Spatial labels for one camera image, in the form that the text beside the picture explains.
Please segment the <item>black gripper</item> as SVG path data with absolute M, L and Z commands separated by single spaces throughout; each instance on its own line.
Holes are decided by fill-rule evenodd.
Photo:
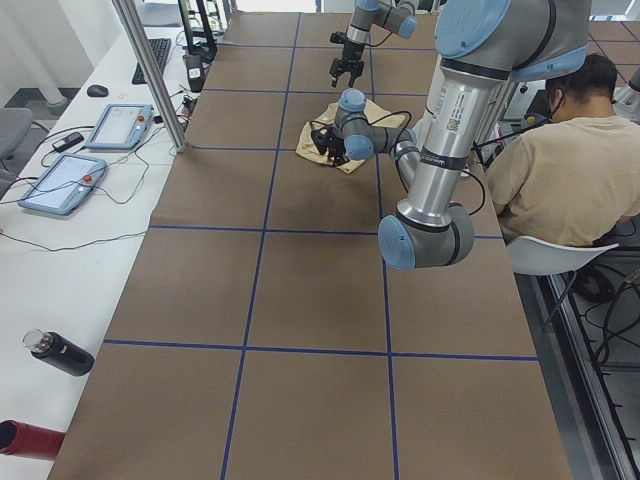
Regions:
M 339 75 L 349 73 L 351 75 L 351 85 L 354 86 L 357 79 L 362 75 L 364 61 L 362 54 L 364 45 L 361 43 L 346 40 L 343 45 L 342 56 L 334 58 L 329 70 L 331 77 L 331 87 L 337 86 Z
M 349 163 L 349 158 L 345 155 L 344 140 L 331 127 L 319 130 L 319 153 L 327 155 L 328 159 L 333 161 L 334 166 Z

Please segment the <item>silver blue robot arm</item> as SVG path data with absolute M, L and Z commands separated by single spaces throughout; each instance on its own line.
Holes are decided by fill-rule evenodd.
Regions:
M 419 1 L 399 1 L 395 4 L 378 0 L 356 1 L 346 31 L 337 31 L 330 35 L 331 43 L 342 46 L 341 56 L 332 60 L 329 69 L 331 86 L 336 87 L 340 77 L 348 73 L 348 86 L 353 87 L 362 75 L 362 55 L 371 40 L 370 31 L 373 26 L 381 27 L 389 34 L 404 39 L 410 38 L 417 27 L 418 7 Z
M 423 143 L 411 130 L 371 124 L 364 94 L 349 87 L 334 121 L 313 130 L 322 154 L 339 163 L 388 154 L 409 186 L 379 224 L 385 262 L 398 270 L 455 264 L 475 233 L 452 199 L 495 88 L 506 81 L 555 78 L 576 71 L 587 52 L 587 1 L 449 1 L 435 29 L 442 86 Z

